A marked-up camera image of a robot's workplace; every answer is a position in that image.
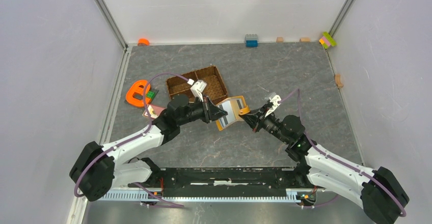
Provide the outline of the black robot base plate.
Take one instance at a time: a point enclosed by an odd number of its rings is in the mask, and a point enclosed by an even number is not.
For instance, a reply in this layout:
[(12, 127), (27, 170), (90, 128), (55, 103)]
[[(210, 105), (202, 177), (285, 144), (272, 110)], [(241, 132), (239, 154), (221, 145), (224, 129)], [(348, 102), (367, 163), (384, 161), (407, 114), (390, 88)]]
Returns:
[(164, 197), (282, 197), (287, 189), (315, 189), (293, 167), (167, 167), (141, 183)]

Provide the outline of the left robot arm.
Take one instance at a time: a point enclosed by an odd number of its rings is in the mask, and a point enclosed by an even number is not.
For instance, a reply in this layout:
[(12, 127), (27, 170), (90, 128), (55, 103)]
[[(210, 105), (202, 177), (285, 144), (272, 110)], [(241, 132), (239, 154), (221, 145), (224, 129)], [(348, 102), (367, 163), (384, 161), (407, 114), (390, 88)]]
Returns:
[(175, 96), (146, 128), (105, 145), (95, 141), (87, 143), (69, 173), (75, 183), (74, 195), (92, 202), (113, 187), (135, 182), (156, 186), (160, 181), (157, 170), (143, 160), (134, 163), (128, 160), (171, 141), (184, 124), (196, 120), (210, 123), (226, 115), (228, 112), (214, 105), (207, 96), (196, 98), (193, 103), (184, 94)]

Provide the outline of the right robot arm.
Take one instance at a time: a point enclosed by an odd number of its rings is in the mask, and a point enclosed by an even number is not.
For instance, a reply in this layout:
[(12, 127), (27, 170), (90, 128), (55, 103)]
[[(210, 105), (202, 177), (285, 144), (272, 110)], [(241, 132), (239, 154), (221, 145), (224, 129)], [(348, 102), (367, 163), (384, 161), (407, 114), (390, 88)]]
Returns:
[(331, 153), (310, 139), (300, 117), (279, 120), (270, 103), (241, 109), (239, 116), (253, 132), (265, 130), (287, 145), (286, 153), (298, 163), (294, 173), (298, 186), (330, 190), (358, 205), (374, 223), (395, 223), (406, 216), (410, 199), (389, 169), (362, 166)]

